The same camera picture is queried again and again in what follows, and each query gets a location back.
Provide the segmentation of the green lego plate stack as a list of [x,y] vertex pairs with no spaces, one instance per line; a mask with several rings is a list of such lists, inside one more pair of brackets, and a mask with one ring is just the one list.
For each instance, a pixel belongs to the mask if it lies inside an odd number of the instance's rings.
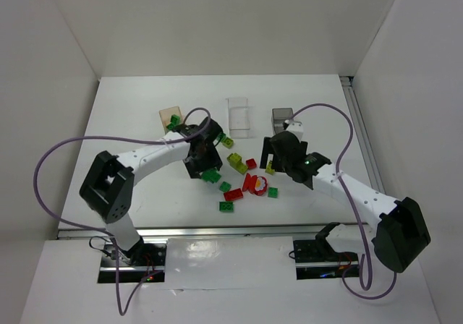
[[215,169],[210,169],[207,171],[204,171],[201,174],[201,179],[205,182],[210,182],[210,183],[217,183],[221,179],[220,173],[217,172]]

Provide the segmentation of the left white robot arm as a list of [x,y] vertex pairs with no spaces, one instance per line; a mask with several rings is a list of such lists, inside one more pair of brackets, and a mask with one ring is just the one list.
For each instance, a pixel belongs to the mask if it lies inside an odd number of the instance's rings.
[[119,155],[100,152],[93,160],[79,194],[104,222],[115,238],[119,251],[132,264],[140,265],[152,255],[129,216],[135,186],[145,177],[171,163],[181,161],[190,178],[199,179],[223,163],[215,141],[223,132],[220,125],[205,118],[199,125],[180,124],[155,145]]

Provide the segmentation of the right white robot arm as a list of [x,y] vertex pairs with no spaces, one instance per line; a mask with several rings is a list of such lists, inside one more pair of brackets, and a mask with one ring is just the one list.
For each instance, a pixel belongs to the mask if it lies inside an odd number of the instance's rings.
[[307,143],[291,132],[265,137],[260,165],[276,162],[275,171],[294,182],[323,193],[346,208],[356,208],[367,224],[361,234],[358,226],[329,223],[316,235],[320,253],[362,254],[369,247],[389,270],[403,273],[430,244],[431,238],[419,204],[410,197],[403,200],[375,191],[344,172],[320,153],[308,153]]

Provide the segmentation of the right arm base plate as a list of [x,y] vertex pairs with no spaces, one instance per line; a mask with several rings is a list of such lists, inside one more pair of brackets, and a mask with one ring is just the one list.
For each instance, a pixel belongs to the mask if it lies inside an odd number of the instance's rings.
[[359,277],[359,258],[352,252],[332,252],[324,255],[314,239],[293,241],[288,256],[295,262],[296,278],[300,280]]

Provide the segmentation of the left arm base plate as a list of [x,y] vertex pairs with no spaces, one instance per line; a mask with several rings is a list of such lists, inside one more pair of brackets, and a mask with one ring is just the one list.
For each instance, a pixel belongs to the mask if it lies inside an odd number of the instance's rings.
[[[136,284],[143,277],[147,283],[163,283],[165,281],[165,265],[167,241],[165,239],[148,239],[145,241],[148,251],[138,261],[131,261],[119,253],[119,282]],[[91,247],[101,253],[98,272],[98,284],[114,284],[116,280],[116,255],[113,245],[105,239],[102,247]]]

